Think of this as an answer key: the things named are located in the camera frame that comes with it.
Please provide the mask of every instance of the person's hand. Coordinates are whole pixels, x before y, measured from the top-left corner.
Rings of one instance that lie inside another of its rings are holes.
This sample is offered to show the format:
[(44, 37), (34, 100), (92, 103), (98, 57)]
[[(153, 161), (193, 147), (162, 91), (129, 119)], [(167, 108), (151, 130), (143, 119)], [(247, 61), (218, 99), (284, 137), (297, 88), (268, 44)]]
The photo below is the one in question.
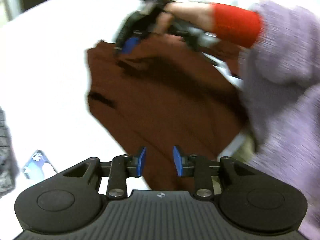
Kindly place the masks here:
[[(155, 33), (164, 34), (169, 29), (174, 17), (193, 23), (207, 32), (214, 29), (214, 8), (211, 4), (204, 3), (169, 3), (165, 7), (166, 13), (162, 13), (157, 19)], [(238, 56), (241, 48), (229, 41), (220, 41), (215, 46), (204, 52), (227, 63), (234, 75), (239, 75)]]
[(174, 17), (186, 20), (206, 32), (213, 31), (214, 19), (211, 4), (172, 2), (166, 5), (164, 11), (165, 13), (162, 13), (157, 19), (155, 33), (166, 33)]

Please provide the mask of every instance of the blue gripper pad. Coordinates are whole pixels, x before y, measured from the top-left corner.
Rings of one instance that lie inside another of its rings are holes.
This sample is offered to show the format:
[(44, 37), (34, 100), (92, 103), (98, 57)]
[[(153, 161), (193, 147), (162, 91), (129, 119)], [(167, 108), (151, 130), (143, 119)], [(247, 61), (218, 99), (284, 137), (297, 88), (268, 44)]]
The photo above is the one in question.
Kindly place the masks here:
[(139, 158), (138, 158), (137, 175), (139, 177), (142, 176), (142, 171), (144, 168), (144, 164), (146, 162), (146, 152), (147, 152), (147, 148), (144, 147), (140, 153)]
[(176, 165), (178, 176), (181, 177), (183, 174), (182, 157), (177, 147), (173, 147), (173, 161)]
[(132, 37), (128, 39), (124, 46), (122, 47), (121, 53), (129, 54), (133, 51), (134, 47), (137, 46), (140, 42), (140, 39), (138, 37)]

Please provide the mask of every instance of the circular pad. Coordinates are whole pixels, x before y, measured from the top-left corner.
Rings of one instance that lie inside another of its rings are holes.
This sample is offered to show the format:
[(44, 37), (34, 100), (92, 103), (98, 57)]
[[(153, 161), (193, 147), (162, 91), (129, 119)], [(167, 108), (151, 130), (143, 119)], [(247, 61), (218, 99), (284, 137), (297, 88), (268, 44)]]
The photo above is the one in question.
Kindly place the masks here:
[(94, 187), (73, 177), (36, 184), (23, 191), (14, 204), (21, 227), (41, 234), (82, 228), (97, 217), (101, 208)]
[(50, 190), (38, 197), (38, 206), (46, 211), (61, 211), (70, 207), (75, 197), (65, 190)]
[(265, 175), (240, 177), (222, 192), (219, 206), (236, 225), (270, 234), (294, 230), (307, 211), (300, 191)]

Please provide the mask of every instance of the ribbed black plastic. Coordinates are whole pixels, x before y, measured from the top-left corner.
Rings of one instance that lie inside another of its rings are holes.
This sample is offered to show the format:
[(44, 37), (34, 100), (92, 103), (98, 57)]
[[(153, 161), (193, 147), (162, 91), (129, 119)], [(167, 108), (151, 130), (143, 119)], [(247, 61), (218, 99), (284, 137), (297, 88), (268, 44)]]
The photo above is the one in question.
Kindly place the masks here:
[(188, 192), (140, 190), (134, 191), (128, 199), (110, 202), (97, 220), (76, 232), (48, 236), (24, 231), (16, 239), (305, 240), (298, 232), (280, 236), (243, 232), (225, 221), (212, 203), (195, 200)]

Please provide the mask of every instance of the purple sleeve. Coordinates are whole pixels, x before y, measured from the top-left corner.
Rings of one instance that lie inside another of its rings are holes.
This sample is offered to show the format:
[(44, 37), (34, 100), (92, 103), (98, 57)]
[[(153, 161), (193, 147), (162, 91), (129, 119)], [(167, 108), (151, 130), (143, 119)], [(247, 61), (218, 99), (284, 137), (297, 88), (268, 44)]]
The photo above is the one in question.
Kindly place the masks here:
[(260, 40), (253, 46), (256, 66), (264, 78), (278, 84), (305, 87), (320, 80), (320, 24), (310, 11), (288, 9), (264, 1), (255, 5), (263, 21)]

